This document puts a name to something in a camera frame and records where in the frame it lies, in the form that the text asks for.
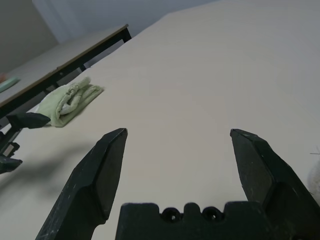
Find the white object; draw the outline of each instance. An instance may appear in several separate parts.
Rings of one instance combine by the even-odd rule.
[[[62,129],[17,137],[24,162],[0,175],[1,237],[35,239],[74,167],[117,128],[128,129],[120,182],[93,240],[115,238],[123,203],[245,201],[231,128],[267,140],[307,183],[320,126],[281,86],[319,79],[318,25],[307,24],[318,11],[311,0],[217,1],[167,15],[85,71],[103,94]]]

